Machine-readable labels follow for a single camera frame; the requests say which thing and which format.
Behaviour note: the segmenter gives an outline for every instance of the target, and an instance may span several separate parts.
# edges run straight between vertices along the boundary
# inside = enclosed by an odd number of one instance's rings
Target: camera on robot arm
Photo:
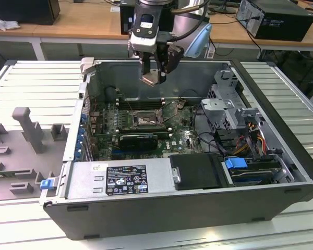
[[[202,23],[207,12],[207,3],[177,9],[178,0],[137,0],[135,21],[129,32],[130,46],[141,63],[141,80],[155,86],[166,81],[167,74],[175,70],[183,57],[183,47],[174,42],[191,35]],[[175,15],[204,7],[202,18],[187,33],[176,36],[173,33]],[[154,57],[156,67],[151,65]]]

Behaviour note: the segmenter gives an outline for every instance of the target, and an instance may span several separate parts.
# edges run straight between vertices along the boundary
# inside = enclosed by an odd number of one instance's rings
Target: black plastic cover
[[[176,190],[228,187],[216,154],[171,155],[170,160],[181,179],[175,186]]]

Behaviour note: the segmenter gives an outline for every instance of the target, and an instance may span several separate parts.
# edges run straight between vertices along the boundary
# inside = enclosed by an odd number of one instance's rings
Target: yellow wire
[[[245,150],[248,147],[248,144],[244,145],[243,147],[239,148],[237,151],[233,153],[233,155],[236,155],[238,153],[241,153],[243,150]]]

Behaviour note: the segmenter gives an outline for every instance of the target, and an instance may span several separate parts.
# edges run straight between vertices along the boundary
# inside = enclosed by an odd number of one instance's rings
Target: motherboard
[[[108,103],[91,114],[95,160],[167,158],[202,153],[193,131],[197,105],[184,102]]]

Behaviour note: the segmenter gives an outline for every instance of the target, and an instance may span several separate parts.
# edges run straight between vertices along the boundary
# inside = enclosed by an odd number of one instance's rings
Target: paper
[[[20,28],[19,23],[16,21],[4,21],[0,20],[0,30],[6,31],[9,29],[18,29]]]

